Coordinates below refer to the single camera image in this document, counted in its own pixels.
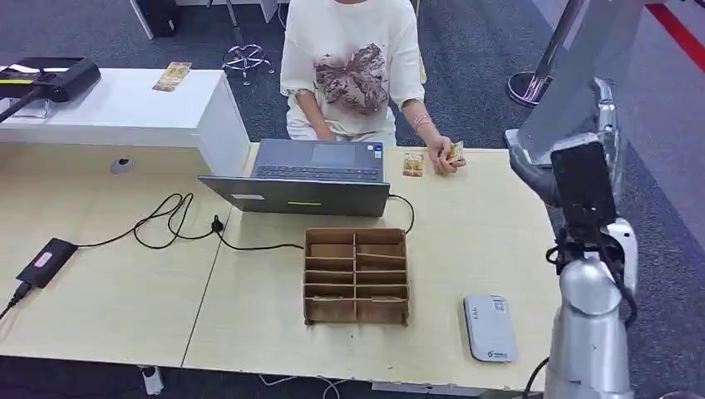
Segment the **printed graphic on shirt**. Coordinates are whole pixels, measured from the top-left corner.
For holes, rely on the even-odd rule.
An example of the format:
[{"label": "printed graphic on shirt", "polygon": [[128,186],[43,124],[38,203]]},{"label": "printed graphic on shirt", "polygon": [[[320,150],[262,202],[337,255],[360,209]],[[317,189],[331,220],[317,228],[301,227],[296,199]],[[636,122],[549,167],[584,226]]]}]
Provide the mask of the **printed graphic on shirt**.
[{"label": "printed graphic on shirt", "polygon": [[389,95],[382,88],[384,57],[376,44],[356,52],[349,61],[327,55],[315,67],[316,82],[328,104],[338,103],[365,116],[387,108]]}]

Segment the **bracelet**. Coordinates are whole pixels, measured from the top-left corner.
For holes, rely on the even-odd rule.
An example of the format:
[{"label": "bracelet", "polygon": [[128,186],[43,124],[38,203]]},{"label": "bracelet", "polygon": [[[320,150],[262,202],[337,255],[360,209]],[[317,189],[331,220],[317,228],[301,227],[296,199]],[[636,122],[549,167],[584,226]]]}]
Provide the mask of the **bracelet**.
[{"label": "bracelet", "polygon": [[433,121],[431,120],[431,117],[428,114],[423,114],[417,116],[416,119],[414,119],[414,123],[412,123],[412,128],[415,131],[418,131],[419,126],[428,125],[432,123]]}]

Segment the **laptop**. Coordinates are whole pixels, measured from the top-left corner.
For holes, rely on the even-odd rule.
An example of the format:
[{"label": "laptop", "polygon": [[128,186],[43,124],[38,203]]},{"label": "laptop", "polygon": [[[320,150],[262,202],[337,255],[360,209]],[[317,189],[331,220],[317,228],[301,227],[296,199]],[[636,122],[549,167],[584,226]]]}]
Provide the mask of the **laptop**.
[{"label": "laptop", "polygon": [[381,143],[262,140],[251,177],[199,176],[243,212],[380,217]]}]

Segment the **playing card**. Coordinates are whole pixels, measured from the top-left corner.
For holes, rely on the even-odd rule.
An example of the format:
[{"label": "playing card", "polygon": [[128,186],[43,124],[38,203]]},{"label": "playing card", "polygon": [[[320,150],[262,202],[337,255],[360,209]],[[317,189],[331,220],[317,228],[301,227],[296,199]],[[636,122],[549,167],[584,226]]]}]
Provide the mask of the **playing card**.
[{"label": "playing card", "polygon": [[451,153],[448,155],[448,163],[455,162],[462,159],[462,141],[458,141],[451,147]]},{"label": "playing card", "polygon": [[190,68],[190,62],[170,63],[169,67],[166,68],[166,71],[164,71],[152,89],[158,91],[174,91],[189,73]]},{"label": "playing card", "polygon": [[404,154],[404,171],[405,176],[423,177],[423,155],[422,154]]}]

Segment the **wooden compartment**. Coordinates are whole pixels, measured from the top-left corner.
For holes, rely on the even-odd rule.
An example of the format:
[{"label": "wooden compartment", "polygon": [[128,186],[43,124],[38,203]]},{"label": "wooden compartment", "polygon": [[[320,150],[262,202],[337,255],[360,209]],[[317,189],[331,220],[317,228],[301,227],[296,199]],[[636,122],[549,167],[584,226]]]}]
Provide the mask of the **wooden compartment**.
[{"label": "wooden compartment", "polygon": [[401,229],[307,229],[304,322],[407,325],[405,238]]}]

